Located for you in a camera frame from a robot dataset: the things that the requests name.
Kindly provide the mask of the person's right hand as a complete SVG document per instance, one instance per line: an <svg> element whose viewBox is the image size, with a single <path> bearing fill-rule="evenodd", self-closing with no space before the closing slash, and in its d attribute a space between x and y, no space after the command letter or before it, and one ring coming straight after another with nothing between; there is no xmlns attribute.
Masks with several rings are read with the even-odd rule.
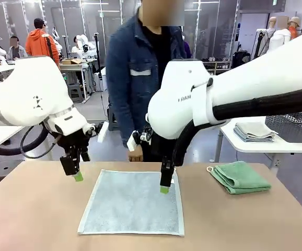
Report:
<svg viewBox="0 0 302 251"><path fill-rule="evenodd" d="M128 151L128 158L130 162L142 162L143 161L143 149L141 145L137 145L135 150Z"/></svg>

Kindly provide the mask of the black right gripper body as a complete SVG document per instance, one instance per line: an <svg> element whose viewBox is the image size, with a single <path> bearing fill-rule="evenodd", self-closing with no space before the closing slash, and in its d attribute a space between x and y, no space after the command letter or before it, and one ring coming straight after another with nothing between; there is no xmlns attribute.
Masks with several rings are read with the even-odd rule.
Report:
<svg viewBox="0 0 302 251"><path fill-rule="evenodd" d="M169 140L159 135L153 136L153 154L160 157L172 157L176 139Z"/></svg>

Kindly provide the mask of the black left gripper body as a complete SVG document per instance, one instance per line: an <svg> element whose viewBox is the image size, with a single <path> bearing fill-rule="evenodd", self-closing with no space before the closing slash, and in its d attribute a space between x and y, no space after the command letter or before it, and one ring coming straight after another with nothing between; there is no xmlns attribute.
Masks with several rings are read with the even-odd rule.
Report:
<svg viewBox="0 0 302 251"><path fill-rule="evenodd" d="M82 129L70 134L61 136L61 148L66 155L79 152L79 154L88 153L89 140L91 132L84 133Z"/></svg>

